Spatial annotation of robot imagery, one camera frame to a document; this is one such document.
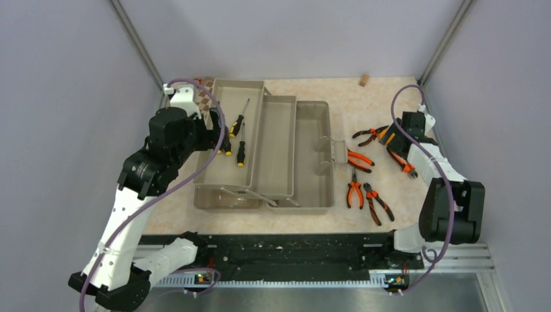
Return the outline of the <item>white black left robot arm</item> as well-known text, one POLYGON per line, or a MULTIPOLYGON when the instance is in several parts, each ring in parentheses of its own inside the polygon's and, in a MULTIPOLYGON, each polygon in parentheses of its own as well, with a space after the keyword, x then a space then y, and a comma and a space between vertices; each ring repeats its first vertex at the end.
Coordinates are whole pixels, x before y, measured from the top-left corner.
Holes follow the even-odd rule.
POLYGON ((80 311, 86 309, 87 296, 108 310, 135 311, 172 272, 206 265, 208 251, 193 233, 142 259, 135 259, 135 252, 153 206, 175 191, 172 182, 180 167, 195 151, 210 151, 212 161, 222 147, 227 136, 224 113, 216 107, 209 114, 212 129, 200 113, 178 107, 159 109, 149 120, 144 145, 123 163, 110 218, 90 262, 70 276, 80 311))

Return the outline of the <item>black yellow small screwdriver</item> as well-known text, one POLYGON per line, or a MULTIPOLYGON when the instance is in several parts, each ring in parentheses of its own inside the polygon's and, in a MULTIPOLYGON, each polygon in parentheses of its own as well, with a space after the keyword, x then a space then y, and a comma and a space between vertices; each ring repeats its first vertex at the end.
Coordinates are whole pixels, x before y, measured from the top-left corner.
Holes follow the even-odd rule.
POLYGON ((250 104, 250 98, 247 99, 247 102, 244 105, 244 108, 242 109, 242 112, 238 115, 237 119, 235 120, 235 122, 233 123, 233 125, 230 128, 229 136, 231 138, 235 138, 239 134, 240 129, 241 129, 242 124, 243 124, 243 121, 244 121, 245 111, 247 110, 249 104, 250 104))

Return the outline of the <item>translucent beige tool box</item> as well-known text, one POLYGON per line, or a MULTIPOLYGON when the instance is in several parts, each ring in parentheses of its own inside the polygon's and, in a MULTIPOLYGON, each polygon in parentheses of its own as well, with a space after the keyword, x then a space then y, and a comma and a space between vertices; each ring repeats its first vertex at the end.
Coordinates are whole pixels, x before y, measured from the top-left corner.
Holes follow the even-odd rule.
POLYGON ((245 126, 231 141, 246 147, 244 166, 217 156, 194 181, 194 206, 204 211, 258 209, 324 214, 335 204, 334 167, 346 145, 331 135, 329 105, 271 94, 263 81, 215 79, 212 93, 229 124, 245 126))

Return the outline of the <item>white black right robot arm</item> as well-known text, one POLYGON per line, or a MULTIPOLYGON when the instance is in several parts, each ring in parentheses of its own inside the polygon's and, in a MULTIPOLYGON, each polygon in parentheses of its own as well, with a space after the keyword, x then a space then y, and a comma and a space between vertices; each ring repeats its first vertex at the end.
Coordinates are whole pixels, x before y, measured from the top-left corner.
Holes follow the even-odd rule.
POLYGON ((381 260, 398 268, 407 253, 417 253, 427 242, 449 239, 453 245, 474 244, 481 234, 485 187, 461 175, 427 135, 434 117, 423 112, 405 112, 379 135, 380 144, 403 172, 421 178, 428 187, 418 222, 394 232, 394 242, 381 250, 381 260))

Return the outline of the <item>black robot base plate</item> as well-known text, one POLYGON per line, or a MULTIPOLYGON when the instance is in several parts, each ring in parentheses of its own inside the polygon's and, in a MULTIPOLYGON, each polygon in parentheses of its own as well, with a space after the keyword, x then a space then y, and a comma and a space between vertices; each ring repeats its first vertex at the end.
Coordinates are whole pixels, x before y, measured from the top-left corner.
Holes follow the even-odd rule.
POLYGON ((222 281, 366 281, 372 270, 423 270, 419 253, 394 248, 392 232, 195 234, 198 254, 180 269, 214 268, 222 281))

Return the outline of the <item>black yellow large screwdriver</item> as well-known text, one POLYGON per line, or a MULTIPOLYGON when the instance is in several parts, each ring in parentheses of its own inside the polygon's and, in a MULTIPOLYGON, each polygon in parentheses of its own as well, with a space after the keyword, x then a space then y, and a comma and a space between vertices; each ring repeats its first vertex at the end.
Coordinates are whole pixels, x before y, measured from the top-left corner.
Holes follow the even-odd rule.
POLYGON ((215 104, 210 108, 210 115, 212 119, 212 126, 214 130, 214 144, 220 140, 220 133, 224 124, 221 122, 220 114, 220 102, 216 101, 215 104))

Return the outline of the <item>orange tape measure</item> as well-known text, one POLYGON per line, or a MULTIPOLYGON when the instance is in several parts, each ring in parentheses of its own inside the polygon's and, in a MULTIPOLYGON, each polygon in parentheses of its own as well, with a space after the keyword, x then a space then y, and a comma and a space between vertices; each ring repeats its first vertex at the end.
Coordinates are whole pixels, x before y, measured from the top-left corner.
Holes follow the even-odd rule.
POLYGON ((392 142, 395 136, 396 136, 396 131, 393 129, 387 128, 379 134, 378 136, 379 143, 381 145, 388 146, 392 142))

